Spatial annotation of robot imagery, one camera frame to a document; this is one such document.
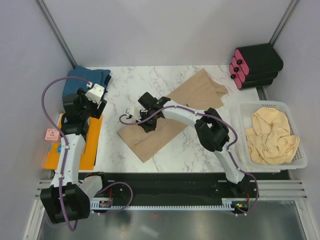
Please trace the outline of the tan beige t-shirt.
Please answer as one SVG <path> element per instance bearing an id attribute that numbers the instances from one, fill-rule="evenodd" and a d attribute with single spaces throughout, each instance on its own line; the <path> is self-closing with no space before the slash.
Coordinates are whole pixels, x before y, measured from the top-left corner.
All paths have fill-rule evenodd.
<path id="1" fill-rule="evenodd" d="M 227 88 L 213 81 L 205 69 L 201 69 L 179 87 L 173 90 L 164 104 L 165 109 L 156 121 L 155 130 L 146 133 L 135 124 L 126 125 L 118 131 L 120 138 L 142 161 L 147 162 L 165 145 L 179 135 L 185 128 L 196 124 L 209 108 L 223 106 L 222 96 L 228 93 Z"/>

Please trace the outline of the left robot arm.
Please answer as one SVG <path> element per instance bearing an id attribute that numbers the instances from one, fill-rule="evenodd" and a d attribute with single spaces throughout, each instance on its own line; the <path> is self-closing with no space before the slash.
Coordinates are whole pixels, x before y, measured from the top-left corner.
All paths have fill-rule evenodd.
<path id="1" fill-rule="evenodd" d="M 61 150 L 56 173 L 40 200 L 53 224 L 70 223 L 88 218 L 90 203 L 97 194 L 106 196 L 110 185 L 103 174 L 91 173 L 79 182 L 81 157 L 85 152 L 89 119 L 99 119 L 107 104 L 105 88 L 95 84 L 88 90 L 78 89 L 63 99 L 64 114 L 58 127 Z"/>

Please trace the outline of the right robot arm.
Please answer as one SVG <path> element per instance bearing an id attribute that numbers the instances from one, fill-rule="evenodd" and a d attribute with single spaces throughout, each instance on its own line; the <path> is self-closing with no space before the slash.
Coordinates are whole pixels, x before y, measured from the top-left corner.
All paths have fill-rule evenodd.
<path id="1" fill-rule="evenodd" d="M 138 102 L 144 109 L 139 111 L 136 122 L 146 133 L 156 129 L 157 120 L 160 118 L 193 127 L 202 147 L 217 157 L 227 181 L 230 182 L 229 191 L 233 196 L 240 197 L 247 191 L 244 179 L 251 177 L 257 182 L 251 173 L 242 170 L 237 164 L 237 157 L 230 147 L 236 143 L 238 135 L 214 108 L 194 109 L 165 96 L 157 99 L 149 92 L 145 92 Z"/>

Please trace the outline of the folded light blue t-shirt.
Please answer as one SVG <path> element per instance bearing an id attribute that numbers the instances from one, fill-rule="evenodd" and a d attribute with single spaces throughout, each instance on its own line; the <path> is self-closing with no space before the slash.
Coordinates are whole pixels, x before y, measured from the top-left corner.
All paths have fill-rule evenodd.
<path id="1" fill-rule="evenodd" d="M 69 77 L 79 77 L 85 80 L 88 80 L 89 82 L 93 83 L 93 84 L 99 84 L 101 85 L 101 80 L 102 80 L 102 72 L 106 72 L 106 73 L 110 73 L 111 71 L 109 69 L 95 69 L 95 70 L 91 70 L 88 68 L 85 68 L 83 66 L 77 66 L 74 70 L 71 70 L 68 73 Z M 71 78 L 68 79 L 65 83 L 63 92 L 62 92 L 62 98 L 64 98 L 67 95 L 70 94 L 76 94 L 78 89 L 84 89 L 87 90 L 87 83 L 79 80 L 79 79 L 75 79 L 75 78 Z"/>

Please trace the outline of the folded dark navy t-shirt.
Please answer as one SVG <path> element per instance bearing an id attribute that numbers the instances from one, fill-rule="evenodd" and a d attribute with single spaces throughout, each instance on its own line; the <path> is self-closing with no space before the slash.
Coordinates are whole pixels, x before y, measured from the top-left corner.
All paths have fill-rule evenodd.
<path id="1" fill-rule="evenodd" d="M 111 78 L 112 78 L 112 76 L 110 75 L 109 72 L 102 72 L 100 85 L 102 87 L 104 87 L 104 93 L 108 92 L 107 88 L 108 88 L 108 84 L 109 84 Z"/>

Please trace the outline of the small pink cube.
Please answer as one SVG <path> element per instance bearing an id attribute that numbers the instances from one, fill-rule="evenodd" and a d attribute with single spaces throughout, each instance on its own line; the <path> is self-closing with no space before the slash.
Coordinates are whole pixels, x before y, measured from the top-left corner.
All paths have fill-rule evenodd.
<path id="1" fill-rule="evenodd" d="M 46 130 L 44 139 L 47 142 L 58 142 L 60 140 L 60 133 L 55 128 L 48 128 Z"/>

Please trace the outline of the orange treehouse book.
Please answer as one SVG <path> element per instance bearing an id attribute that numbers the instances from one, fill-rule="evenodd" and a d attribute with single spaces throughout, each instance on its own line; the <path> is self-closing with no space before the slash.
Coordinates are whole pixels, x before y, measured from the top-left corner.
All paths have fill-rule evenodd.
<path id="1" fill-rule="evenodd" d="M 80 158 L 80 171 L 89 172 L 94 169 L 102 122 L 103 116 L 101 116 L 99 119 L 90 117 L 88 120 L 89 128 L 85 140 L 85 146 L 83 148 L 82 155 Z M 45 170 L 55 171 L 58 167 L 60 152 L 62 149 L 60 139 L 61 136 L 59 138 L 59 141 L 57 142 L 47 141 L 49 143 L 49 147 L 43 166 Z"/>

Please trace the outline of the black pink case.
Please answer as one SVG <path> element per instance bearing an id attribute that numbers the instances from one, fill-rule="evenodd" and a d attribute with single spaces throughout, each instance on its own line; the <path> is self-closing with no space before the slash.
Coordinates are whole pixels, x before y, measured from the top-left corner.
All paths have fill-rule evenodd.
<path id="1" fill-rule="evenodd" d="M 232 79 L 236 83 L 251 82 L 262 79 L 274 79 L 278 76 L 278 72 L 268 72 L 268 73 L 257 73 L 257 74 L 245 74 L 243 68 L 237 64 L 237 59 L 233 56 L 231 59 L 231 64 L 229 65 L 229 71 L 231 73 Z"/>
<path id="2" fill-rule="evenodd" d="M 273 83 L 273 80 L 275 78 L 269 78 L 269 79 L 260 79 L 260 80 L 254 80 L 254 81 L 246 81 L 246 82 L 243 82 L 243 83 L 235 83 L 235 85 L 237 86 L 237 88 L 239 90 L 243 90 L 243 89 L 247 89 L 247 88 L 256 88 L 256 87 L 263 87 L 263 86 L 269 86 Z"/>
<path id="3" fill-rule="evenodd" d="M 237 47 L 234 57 L 245 75 L 279 72 L 284 63 L 270 43 Z"/>

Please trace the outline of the middle black pink case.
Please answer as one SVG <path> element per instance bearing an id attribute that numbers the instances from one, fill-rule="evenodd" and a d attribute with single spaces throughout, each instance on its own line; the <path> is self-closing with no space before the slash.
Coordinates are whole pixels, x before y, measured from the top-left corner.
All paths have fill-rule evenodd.
<path id="1" fill-rule="evenodd" d="M 257 74 L 245 74 L 243 68 L 237 64 L 237 59 L 233 56 L 231 59 L 231 64 L 229 65 L 229 71 L 231 73 L 232 79 L 236 83 L 251 82 L 262 79 L 274 79 L 278 76 L 278 72 L 268 72 L 268 73 L 257 73 Z"/>

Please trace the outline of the white plastic basket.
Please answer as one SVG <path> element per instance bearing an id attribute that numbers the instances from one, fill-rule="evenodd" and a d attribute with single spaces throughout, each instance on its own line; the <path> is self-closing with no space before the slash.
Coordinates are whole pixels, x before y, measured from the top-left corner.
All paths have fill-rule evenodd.
<path id="1" fill-rule="evenodd" d="M 236 108 L 248 164 L 268 171 L 303 169 L 308 160 L 289 107 L 280 101 L 247 101 Z"/>

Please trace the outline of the pale yellow t-shirt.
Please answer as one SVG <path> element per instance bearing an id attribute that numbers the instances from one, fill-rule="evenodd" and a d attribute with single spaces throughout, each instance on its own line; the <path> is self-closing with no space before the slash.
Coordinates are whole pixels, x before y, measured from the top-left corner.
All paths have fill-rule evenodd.
<path id="1" fill-rule="evenodd" d="M 273 107 L 262 107 L 251 116 L 245 130 L 251 160 L 260 165 L 288 165 L 293 161 L 300 137 L 292 135 L 286 115 Z"/>

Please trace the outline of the top black pink case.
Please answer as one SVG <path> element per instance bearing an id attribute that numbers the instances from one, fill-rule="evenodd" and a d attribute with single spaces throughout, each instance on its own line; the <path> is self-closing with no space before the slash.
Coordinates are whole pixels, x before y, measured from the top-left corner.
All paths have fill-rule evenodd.
<path id="1" fill-rule="evenodd" d="M 284 63 L 270 43 L 237 47 L 234 57 L 245 75 L 279 72 Z"/>

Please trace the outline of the left aluminium frame post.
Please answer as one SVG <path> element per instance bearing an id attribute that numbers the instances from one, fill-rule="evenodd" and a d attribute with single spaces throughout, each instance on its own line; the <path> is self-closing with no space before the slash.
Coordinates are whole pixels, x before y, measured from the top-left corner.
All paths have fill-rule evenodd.
<path id="1" fill-rule="evenodd" d="M 72 69 L 75 69 L 77 66 L 77 62 L 65 40 L 63 37 L 56 21 L 54 20 L 48 6 L 46 5 L 44 0 L 35 0 L 34 1 L 39 8 L 41 14 L 43 15 L 47 25 L 49 26 L 50 30 L 52 31 L 53 35 L 55 36 L 59 46 L 61 47 L 64 55 L 66 56 L 68 62 L 70 63 Z"/>

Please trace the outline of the aluminium frame post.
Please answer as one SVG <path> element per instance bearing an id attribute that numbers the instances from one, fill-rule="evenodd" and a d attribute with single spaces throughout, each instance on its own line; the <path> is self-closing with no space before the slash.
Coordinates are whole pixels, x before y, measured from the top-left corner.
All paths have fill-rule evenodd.
<path id="1" fill-rule="evenodd" d="M 278 22 L 270 40 L 269 40 L 269 44 L 271 46 L 273 46 L 273 47 L 275 46 L 277 40 L 279 39 L 281 33 L 283 32 L 284 28 L 288 24 L 290 18 L 294 14 L 294 12 L 300 2 L 301 2 L 300 0 L 291 0 L 289 2 L 287 8 L 285 9 L 280 21 Z"/>
<path id="2" fill-rule="evenodd" d="M 72 69 L 75 69 L 77 66 L 77 62 L 65 40 L 63 37 L 56 21 L 54 20 L 48 6 L 46 5 L 44 0 L 35 0 L 34 1 L 39 8 L 41 14 L 43 15 L 47 25 L 49 26 L 50 30 L 52 31 L 53 35 L 55 36 L 59 46 L 61 47 L 64 55 L 66 56 L 68 62 L 70 63 Z"/>

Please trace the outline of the right aluminium frame post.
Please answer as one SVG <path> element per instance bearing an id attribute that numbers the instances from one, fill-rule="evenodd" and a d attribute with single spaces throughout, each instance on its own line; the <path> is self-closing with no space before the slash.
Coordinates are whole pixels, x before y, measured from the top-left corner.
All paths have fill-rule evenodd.
<path id="1" fill-rule="evenodd" d="M 301 2 L 300 0 L 291 0 L 289 2 L 287 8 L 285 9 L 280 21 L 278 22 L 270 40 L 269 40 L 269 44 L 271 46 L 273 46 L 273 47 L 275 46 L 277 40 L 279 39 L 281 33 L 283 32 L 284 28 L 288 24 L 290 18 L 294 14 L 294 12 L 300 2 Z"/>

